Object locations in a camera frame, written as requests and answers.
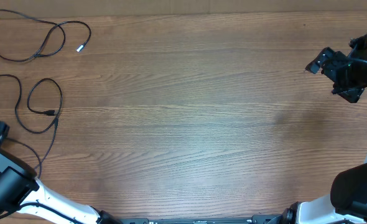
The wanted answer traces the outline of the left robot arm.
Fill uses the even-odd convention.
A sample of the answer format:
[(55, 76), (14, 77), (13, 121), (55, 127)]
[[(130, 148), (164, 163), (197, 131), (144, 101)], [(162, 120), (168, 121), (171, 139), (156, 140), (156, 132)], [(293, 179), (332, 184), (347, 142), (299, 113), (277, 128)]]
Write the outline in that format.
[(17, 212), (52, 223), (121, 223), (103, 210), (73, 202), (47, 188), (31, 166), (1, 149), (8, 132), (9, 126), (0, 121), (0, 219)]

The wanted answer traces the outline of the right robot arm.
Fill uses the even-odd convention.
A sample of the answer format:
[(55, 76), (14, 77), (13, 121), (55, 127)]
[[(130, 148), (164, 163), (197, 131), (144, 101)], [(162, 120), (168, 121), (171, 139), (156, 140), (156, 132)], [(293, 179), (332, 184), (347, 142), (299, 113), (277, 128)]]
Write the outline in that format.
[[(367, 31), (348, 45), (347, 53), (325, 47), (305, 71), (324, 75), (332, 83), (333, 95), (355, 104), (367, 90)], [(326, 195), (295, 202), (264, 223), (367, 223), (367, 141), (365, 144), (364, 159), (338, 173)]]

